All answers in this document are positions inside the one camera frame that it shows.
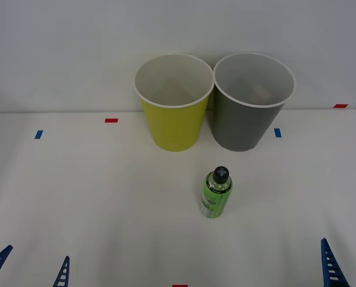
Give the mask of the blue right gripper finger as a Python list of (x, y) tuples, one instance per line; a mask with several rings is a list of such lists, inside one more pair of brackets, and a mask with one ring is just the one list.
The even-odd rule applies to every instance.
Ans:
[(321, 262), (324, 287), (350, 287), (326, 238), (321, 240)]

